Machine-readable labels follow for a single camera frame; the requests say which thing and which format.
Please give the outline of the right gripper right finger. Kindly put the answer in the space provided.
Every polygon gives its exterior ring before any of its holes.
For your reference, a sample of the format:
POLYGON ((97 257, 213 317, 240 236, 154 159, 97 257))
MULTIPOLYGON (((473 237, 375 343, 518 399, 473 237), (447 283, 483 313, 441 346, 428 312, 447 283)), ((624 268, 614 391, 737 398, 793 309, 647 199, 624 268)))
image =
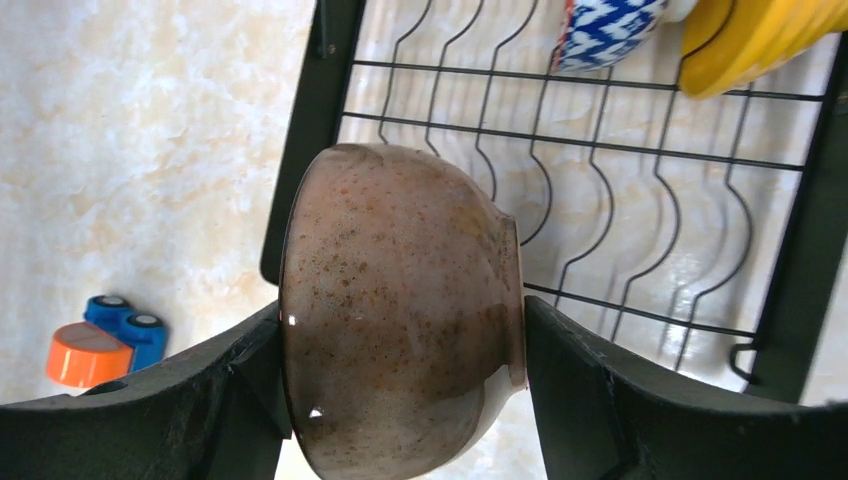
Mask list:
POLYGON ((847 407, 725 390, 525 300, 527 372, 551 479, 843 479, 847 407))

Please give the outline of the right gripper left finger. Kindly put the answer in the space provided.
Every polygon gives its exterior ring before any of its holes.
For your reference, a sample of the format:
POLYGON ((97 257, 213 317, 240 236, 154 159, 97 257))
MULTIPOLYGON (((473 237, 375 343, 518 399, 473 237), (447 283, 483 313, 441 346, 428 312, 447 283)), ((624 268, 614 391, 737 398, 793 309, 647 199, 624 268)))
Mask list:
POLYGON ((5 479, 271 479, 292 434, 279 310, 80 395, 1 408, 5 479))

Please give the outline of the blue orange toy car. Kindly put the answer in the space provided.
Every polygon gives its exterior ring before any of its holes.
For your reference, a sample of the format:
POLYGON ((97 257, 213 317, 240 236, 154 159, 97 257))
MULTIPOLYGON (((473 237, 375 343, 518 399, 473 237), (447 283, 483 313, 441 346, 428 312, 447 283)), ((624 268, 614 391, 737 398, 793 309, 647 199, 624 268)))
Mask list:
POLYGON ((160 362, 168 331, 164 321, 115 295, 87 300, 80 322, 52 335, 47 377, 64 386, 92 388, 160 362))

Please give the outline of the black wire dish rack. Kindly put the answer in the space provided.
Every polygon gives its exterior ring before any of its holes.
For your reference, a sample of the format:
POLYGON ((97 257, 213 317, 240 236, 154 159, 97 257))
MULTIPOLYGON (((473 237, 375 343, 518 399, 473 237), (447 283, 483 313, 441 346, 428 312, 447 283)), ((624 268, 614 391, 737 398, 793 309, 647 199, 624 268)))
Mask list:
POLYGON ((337 141, 429 150, 515 216, 527 289, 665 367, 799 401, 847 236, 847 38, 707 100, 681 30, 554 74, 554 1, 320 1, 260 259, 337 141))

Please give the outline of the brown speckled cream bowl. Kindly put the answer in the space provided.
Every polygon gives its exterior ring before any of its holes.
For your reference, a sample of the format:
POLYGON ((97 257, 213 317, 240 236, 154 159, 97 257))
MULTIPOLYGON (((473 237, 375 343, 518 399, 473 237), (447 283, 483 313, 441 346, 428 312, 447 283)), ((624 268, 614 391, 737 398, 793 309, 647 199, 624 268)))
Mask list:
POLYGON ((322 479, 441 467, 527 383, 516 222, 425 151, 346 143, 314 158, 279 308, 290 419, 322 479))

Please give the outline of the red patterned brown bowl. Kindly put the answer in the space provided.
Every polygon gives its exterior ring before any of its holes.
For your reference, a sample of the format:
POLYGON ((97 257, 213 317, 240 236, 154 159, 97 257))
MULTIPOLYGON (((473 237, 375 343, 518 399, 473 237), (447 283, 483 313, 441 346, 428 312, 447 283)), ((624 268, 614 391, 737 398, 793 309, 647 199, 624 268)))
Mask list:
POLYGON ((612 66, 653 35, 667 9, 666 0, 566 0, 551 71, 612 66))

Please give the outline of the yellow bowl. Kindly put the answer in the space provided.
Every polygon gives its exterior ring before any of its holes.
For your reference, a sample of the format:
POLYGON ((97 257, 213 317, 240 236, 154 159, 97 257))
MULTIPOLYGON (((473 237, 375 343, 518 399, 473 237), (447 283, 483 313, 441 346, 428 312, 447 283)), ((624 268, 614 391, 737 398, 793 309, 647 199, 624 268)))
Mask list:
POLYGON ((692 99, 723 94, 846 30, 846 0, 699 1, 683 22, 678 86, 692 99))

